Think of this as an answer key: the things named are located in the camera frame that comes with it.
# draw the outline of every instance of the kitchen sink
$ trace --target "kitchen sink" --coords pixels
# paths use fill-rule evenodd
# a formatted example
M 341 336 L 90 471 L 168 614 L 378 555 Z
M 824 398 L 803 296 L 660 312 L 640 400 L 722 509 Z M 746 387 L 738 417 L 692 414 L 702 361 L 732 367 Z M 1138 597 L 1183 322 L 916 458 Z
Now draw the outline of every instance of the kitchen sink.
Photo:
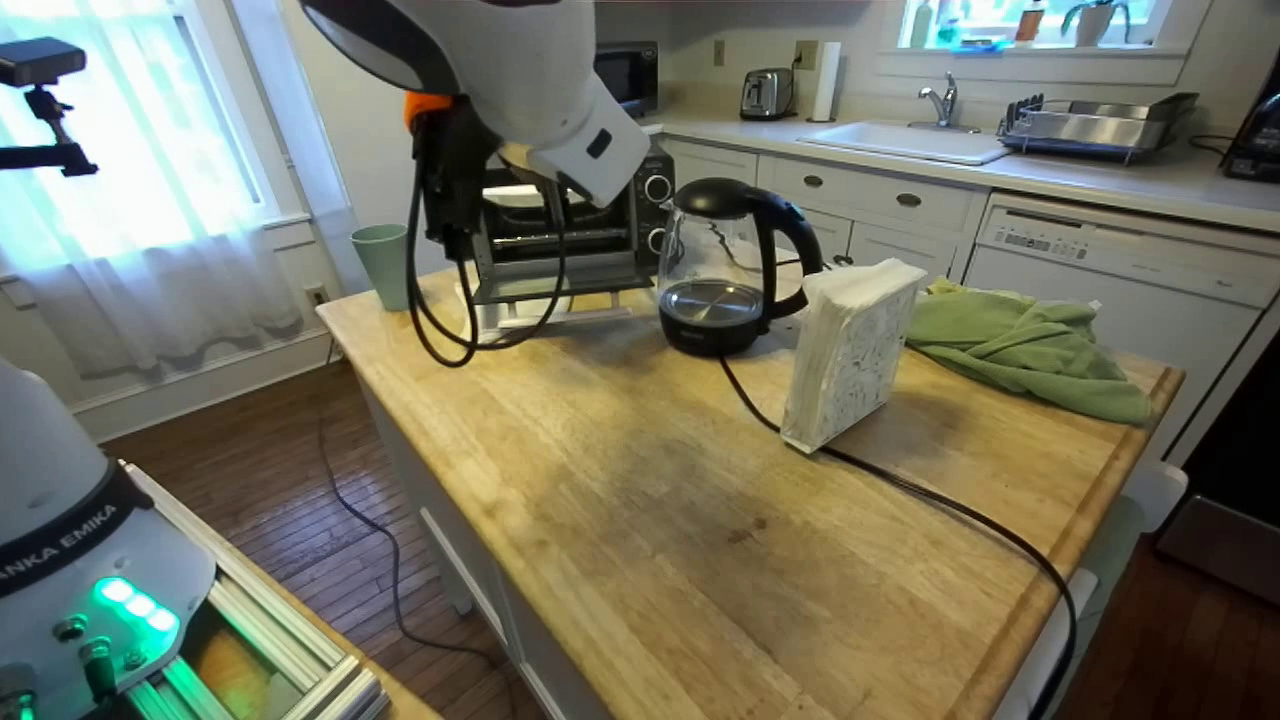
M 995 137 L 908 129 L 908 124 L 840 124 L 808 137 L 850 152 L 916 155 L 936 165 L 991 165 L 1006 147 Z

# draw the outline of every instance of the green towel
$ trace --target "green towel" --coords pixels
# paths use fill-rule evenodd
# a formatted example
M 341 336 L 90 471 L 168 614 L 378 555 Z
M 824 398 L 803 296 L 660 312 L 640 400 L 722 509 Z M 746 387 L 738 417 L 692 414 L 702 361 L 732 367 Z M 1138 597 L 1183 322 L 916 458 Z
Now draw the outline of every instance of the green towel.
M 1002 391 L 1099 419 L 1152 425 L 1152 400 L 1097 345 L 1090 318 L 1090 306 L 1044 306 L 936 279 L 908 322 L 908 345 Z

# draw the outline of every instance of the faucet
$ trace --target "faucet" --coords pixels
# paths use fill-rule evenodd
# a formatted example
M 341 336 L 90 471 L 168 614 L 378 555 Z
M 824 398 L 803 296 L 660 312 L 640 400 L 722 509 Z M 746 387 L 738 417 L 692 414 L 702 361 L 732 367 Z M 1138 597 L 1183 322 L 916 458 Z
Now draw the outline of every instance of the faucet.
M 919 87 L 916 100 L 933 100 L 933 129 L 959 129 L 959 85 L 956 77 L 945 77 L 946 87 L 936 91 L 936 87 Z

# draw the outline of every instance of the glass kettle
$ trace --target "glass kettle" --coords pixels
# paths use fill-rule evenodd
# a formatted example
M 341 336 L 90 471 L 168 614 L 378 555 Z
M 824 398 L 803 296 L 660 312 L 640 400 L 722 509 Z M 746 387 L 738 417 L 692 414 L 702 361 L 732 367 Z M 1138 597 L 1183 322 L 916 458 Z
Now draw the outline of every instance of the glass kettle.
M 798 279 L 775 301 L 789 266 L 824 269 L 797 203 L 722 177 L 682 186 L 651 279 L 669 345 L 692 356 L 752 347 L 775 318 L 803 309 Z

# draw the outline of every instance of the wooden floor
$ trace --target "wooden floor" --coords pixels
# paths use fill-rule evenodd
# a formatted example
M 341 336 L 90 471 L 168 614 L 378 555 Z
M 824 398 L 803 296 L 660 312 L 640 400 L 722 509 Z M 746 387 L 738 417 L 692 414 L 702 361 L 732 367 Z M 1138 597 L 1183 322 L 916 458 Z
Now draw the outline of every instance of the wooden floor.
M 391 548 L 330 497 L 389 524 L 402 548 L 416 635 L 500 654 L 482 620 L 445 605 L 440 562 L 391 494 L 342 363 L 108 446 L 282 579 L 445 716 L 541 716 L 510 669 L 430 654 L 391 620 Z M 1138 548 L 1059 716 L 1280 716 L 1280 610 Z

